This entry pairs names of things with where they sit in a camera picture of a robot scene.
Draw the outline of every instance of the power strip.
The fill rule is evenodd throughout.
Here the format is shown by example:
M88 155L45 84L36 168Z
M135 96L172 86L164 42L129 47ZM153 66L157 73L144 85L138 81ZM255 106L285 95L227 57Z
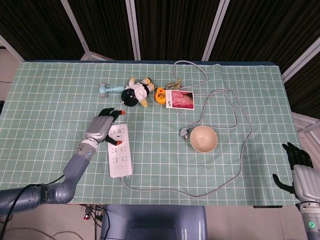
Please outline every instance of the power strip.
M128 177L132 175L132 162L127 124L113 125L109 136L116 141L122 141L118 146L108 143L109 172L111 178Z

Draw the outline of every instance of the toy figure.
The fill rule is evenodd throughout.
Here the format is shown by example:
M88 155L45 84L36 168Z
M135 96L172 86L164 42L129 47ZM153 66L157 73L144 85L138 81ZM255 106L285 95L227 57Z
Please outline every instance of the toy figure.
M166 104L166 90L162 87L158 87L154 98L158 104Z
M132 77L129 86L126 86L121 94L122 103L128 107L133 107L139 102L146 108L148 106L146 98L153 90L155 90L155 86L151 83L149 77L138 83L135 83L135 78Z
M122 93L125 90L124 86L111 86L107 87L104 82L99 83L99 98L105 99L108 93Z

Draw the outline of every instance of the gray cable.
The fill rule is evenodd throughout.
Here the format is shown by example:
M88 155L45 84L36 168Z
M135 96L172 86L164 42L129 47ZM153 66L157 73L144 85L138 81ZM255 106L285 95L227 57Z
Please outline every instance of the gray cable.
M196 65L195 63L191 62L191 61L185 61L185 60L180 60L180 61L176 61L174 64L173 64L173 73L174 73L174 76L175 78L178 80L178 76L177 76L177 69L176 69L176 65L178 63L189 63L195 67L197 67L201 72L204 73L205 75L205 81L203 82L200 82L200 83L197 83L197 84L194 84L194 85L190 85L190 86L184 86L181 88L182 89L186 89L186 88L191 88L191 87L196 87L196 86L200 86L202 84L205 84L208 80L209 80L209 77L208 77L208 74L198 65ZM195 95L208 95L203 107L202 107L202 113L201 113L201 116L200 116L200 119L196 122L193 122L189 119L187 119L184 115L182 115L181 112L179 112L177 109L176 112L179 114L179 116L181 116L183 119L185 119L187 122L189 123L192 123L192 124L199 124L200 122L202 122L203 118L204 118L204 113L205 113L205 110L206 110L206 107L207 107L207 104L209 102L209 99L213 96L213 95L216 95L216 94L219 94L219 93L223 93L223 95L228 99L228 101L231 103L232 105L232 108L233 108L233 112L234 112L234 118L235 118L235 125L232 126L232 127L212 127L210 126L211 128L215 128L215 129L235 129L237 126L238 126L238 116L237 116L237 111L236 111L236 107L235 105L233 104L233 102L231 101L231 99L225 94L226 91L230 91L232 92L235 97L236 97L236 100L237 102L239 103L239 106L245 116L245 118L247 119L247 121L249 122L250 124L250 127L251 127L251 131L249 133L249 135L246 137L243 145L242 145L242 148L241 148L241 153L240 153L240 169L239 169L239 172L231 179L229 179L228 181L226 181L224 184L220 185L219 187L217 187L216 189L212 190L212 191L209 191L207 193L204 193L204 194L201 194L201 195L191 195L191 194L188 194L188 193L185 193L183 191L179 191L179 190L176 190L176 189L169 189L169 188L159 188L159 189L136 189L136 188L133 188L133 187L130 187L128 185L125 184L125 181L124 181L124 178L121 177L120 180L121 180L121 183L122 185L131 190L131 191L135 191L135 192L174 192L174 193L178 193L178 194L181 194L181 195L184 195L184 196L187 196L191 199L199 199L199 198L203 198L205 196L208 196L212 193L215 193L216 191L218 191L219 189L223 188L224 186L226 186L227 184L231 183L232 181L236 180L241 174L242 174L242 171L243 171L243 168L244 168L244 153L245 153L245 149L246 149L246 146L247 146L247 142L249 141L250 137L253 135L254 133L254 126L252 125L251 121L250 121L250 118L249 116L247 115L245 109L243 108L241 102L240 102L240 99L236 93L235 90L231 89L231 88L223 88L223 89L216 89L214 91L212 91L211 93L198 93L198 94L195 94ZM187 126L186 129L190 129L190 128L194 128L196 126Z
M57 240L55 238L56 235L59 235L59 234L64 234L64 233L69 233L69 234L74 234L76 235L79 239L81 240L84 240L78 233L74 232L74 231L59 231L57 233L55 233L53 236L49 235L48 233L44 232L44 231L41 231L41 230L38 230L38 229L35 229L35 228L32 228L32 227L15 227L15 228L10 228L6 231L7 232L10 232L10 231L14 231L14 230L31 230L31 231L34 231L34 232L38 232L40 234L43 234L43 235L46 235L49 239L51 240Z
M7 232L11 232L11 231L14 231L14 230L31 230L31 231L34 231L34 232L38 232L38 233L41 233L43 235L46 235L48 238L50 238L51 240L57 240L56 238L54 238L53 236L50 236L48 233L44 232L44 231L41 231L41 230L38 230L38 229L35 229L35 228L32 228L32 227L15 227L15 228L10 228L8 229L7 231L5 231L6 233Z

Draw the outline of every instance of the black and white doll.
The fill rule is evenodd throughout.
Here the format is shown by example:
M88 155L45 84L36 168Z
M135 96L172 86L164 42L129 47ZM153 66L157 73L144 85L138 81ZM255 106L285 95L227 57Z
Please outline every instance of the black and white doll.
M135 83L135 78L132 77L129 81L129 86L126 86L121 94L122 103L128 107L141 103L146 108L148 106L146 98L153 90L155 90L155 86L151 83L149 77L138 83Z

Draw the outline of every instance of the green grid tablecloth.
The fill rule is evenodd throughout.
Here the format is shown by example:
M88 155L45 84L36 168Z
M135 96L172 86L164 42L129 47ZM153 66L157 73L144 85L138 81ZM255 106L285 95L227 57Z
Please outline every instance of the green grid tablecloth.
M248 113L254 134L244 154L240 178L203 199L172 192L130 192L109 176L107 144L82 176L73 203L180 204L180 205L292 205L294 197L273 182L276 173L290 183L291 172L281 143L298 143L287 95L277 66L203 65L209 82L194 93L233 88ZM178 65L182 84L205 80L191 65ZM0 119L0 189L48 183L58 178L84 137L84 130L103 108L123 109L116 124L129 130L133 176L130 186L142 189L172 188L193 195L211 191L239 171L240 151L250 125L230 93L239 115L239 126L216 130L214 152L196 153L179 137L188 125L173 109L147 98L127 107L119 93L101 99L98 84L125 86L129 79L149 77L156 87L175 82L170 64L25 62L19 65ZM195 110L182 112L200 117L206 97L195 97ZM232 126L233 109L223 94L212 97L203 124Z

